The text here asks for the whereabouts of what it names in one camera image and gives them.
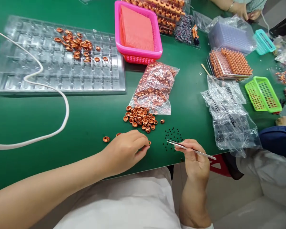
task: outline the forearm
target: forearm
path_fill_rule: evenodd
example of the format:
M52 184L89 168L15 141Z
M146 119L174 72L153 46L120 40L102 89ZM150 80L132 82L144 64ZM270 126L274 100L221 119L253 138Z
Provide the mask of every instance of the forearm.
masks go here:
M96 154L12 184L0 190L0 229L29 228L68 196L105 177Z
M187 179L179 209L180 222L185 226L207 228L211 225L206 208L207 194L198 186Z
M233 3L233 0L211 0L220 9L227 11Z

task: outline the left hand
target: left hand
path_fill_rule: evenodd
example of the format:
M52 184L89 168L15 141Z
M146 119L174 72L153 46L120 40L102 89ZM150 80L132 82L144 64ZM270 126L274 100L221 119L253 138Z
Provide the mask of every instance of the left hand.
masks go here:
M252 11L248 13L248 17L251 20L256 20L260 16L261 12L262 12L261 10Z
M194 139L186 139L180 144L188 149L182 149L175 146L176 151L184 153L185 169L188 179L196 184L202 190L205 190L208 184L210 173L210 161L207 157L195 153L192 149L206 153L202 146Z

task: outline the white sleeve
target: white sleeve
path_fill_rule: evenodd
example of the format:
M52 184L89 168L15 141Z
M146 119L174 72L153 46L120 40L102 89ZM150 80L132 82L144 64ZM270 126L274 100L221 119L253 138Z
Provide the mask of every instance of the white sleeve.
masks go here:
M184 225L182 225L182 224L181 224L181 228L182 228L182 229L195 229L195 228L193 228L193 227L184 226ZM214 226L213 226L213 224L211 224L211 226L209 226L209 227L207 227L207 228L205 228L205 229L214 229Z

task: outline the blue cloth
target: blue cloth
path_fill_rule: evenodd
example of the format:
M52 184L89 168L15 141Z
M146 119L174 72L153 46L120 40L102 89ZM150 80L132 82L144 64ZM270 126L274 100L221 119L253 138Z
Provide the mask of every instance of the blue cloth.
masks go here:
M286 157L286 126L269 127L259 135L264 149Z

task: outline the pink foam pad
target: pink foam pad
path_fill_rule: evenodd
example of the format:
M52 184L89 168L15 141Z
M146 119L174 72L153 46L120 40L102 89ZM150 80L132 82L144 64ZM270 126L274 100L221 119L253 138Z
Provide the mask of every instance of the pink foam pad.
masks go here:
M153 29L148 17L121 6L120 19L122 25L120 36L125 46L154 51Z

